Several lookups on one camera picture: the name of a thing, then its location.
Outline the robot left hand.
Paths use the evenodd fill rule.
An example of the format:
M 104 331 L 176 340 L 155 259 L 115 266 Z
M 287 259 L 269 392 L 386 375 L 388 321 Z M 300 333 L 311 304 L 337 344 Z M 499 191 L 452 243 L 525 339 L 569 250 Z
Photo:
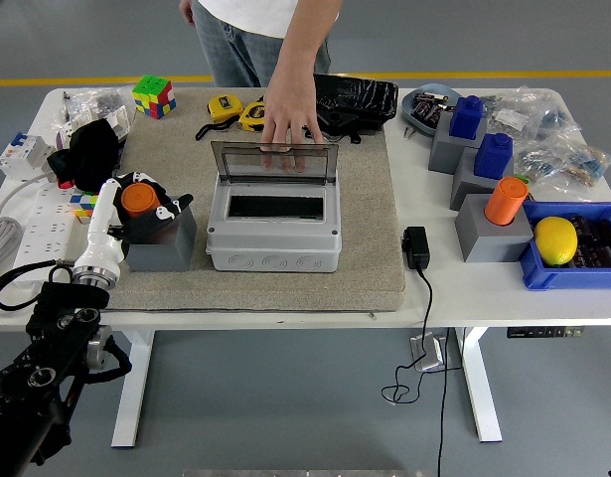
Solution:
M 145 173 L 108 179 L 101 187 L 87 231 L 87 247 L 76 260 L 75 277 L 113 283 L 120 263 L 132 271 L 186 271 L 196 224 L 193 196 L 169 197 Z

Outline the person's left hand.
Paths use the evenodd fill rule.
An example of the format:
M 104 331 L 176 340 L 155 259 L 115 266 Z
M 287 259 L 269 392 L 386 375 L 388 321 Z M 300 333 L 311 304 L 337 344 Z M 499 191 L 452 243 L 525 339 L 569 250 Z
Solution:
M 265 95 L 261 143 L 302 144 L 304 128 L 315 144 L 326 143 L 318 124 L 314 78 L 272 78 Z

